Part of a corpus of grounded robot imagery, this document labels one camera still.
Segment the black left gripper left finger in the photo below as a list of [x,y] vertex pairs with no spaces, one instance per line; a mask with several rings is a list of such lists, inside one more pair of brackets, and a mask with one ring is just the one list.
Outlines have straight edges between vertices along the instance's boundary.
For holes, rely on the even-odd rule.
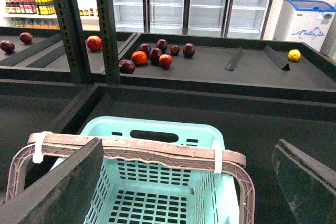
[[1,223],[83,223],[100,177],[102,141],[93,138],[1,205]]

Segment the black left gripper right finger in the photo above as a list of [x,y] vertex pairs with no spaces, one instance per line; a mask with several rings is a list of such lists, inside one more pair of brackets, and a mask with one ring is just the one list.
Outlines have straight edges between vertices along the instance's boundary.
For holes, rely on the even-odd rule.
[[335,223],[335,171],[280,139],[271,162],[297,223]]

